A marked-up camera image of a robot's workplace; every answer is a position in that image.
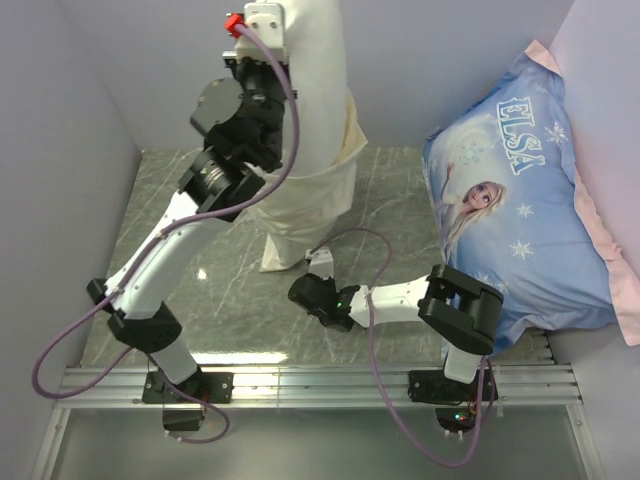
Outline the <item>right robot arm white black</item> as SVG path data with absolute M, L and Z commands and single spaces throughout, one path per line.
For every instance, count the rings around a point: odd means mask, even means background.
M 440 385 L 460 400 L 476 385 L 481 359 L 493 353 L 503 294 L 447 265 L 430 274 L 387 286 L 348 286 L 314 273 L 299 277 L 288 298 L 326 328 L 349 332 L 354 326 L 423 322 L 449 344 Z

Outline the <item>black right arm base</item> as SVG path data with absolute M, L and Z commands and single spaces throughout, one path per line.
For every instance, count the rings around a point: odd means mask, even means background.
M 498 400 L 496 380 L 489 368 L 485 370 L 481 401 L 477 400 L 479 374 L 471 384 L 463 384 L 447 379 L 442 371 L 411 370 L 408 380 L 411 402 L 433 406 L 437 425 L 446 436 L 469 435 L 475 428 L 480 405 L 487 403 L 487 409 L 481 414 L 483 423 Z

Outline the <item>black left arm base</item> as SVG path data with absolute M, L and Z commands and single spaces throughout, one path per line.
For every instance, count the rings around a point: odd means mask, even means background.
M 220 439 L 230 428 L 228 415 L 218 408 L 231 402 L 234 374 L 231 372 L 198 371 L 179 385 L 169 382 L 162 371 L 147 374 L 142 391 L 144 405 L 162 407 L 164 429 L 177 437 L 182 432 L 197 432 L 203 426 L 206 412 L 214 411 L 222 419 Z

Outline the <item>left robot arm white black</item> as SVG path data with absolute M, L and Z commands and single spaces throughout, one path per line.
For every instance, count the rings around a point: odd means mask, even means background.
M 281 168 L 285 104 L 293 96 L 282 63 L 225 62 L 230 76 L 203 89 L 190 118 L 203 149 L 161 219 L 119 271 L 87 286 L 91 299 L 105 304 L 114 337 L 146 354 L 179 402 L 195 399 L 202 379 L 165 299 L 192 258 L 264 191 L 259 173 Z

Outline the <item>white pillow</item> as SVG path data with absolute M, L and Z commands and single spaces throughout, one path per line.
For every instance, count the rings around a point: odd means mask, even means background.
M 348 97 L 344 34 L 337 1 L 283 1 L 300 140 L 291 175 L 328 168 L 342 149 Z

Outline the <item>cream pillowcase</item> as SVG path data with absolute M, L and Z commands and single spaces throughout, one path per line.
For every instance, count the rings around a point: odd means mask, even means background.
M 288 177 L 265 200 L 249 209 L 266 233 L 262 272 L 285 271 L 305 257 L 351 209 L 357 159 L 367 145 L 356 104 L 347 96 L 343 144 L 333 163 L 320 173 Z

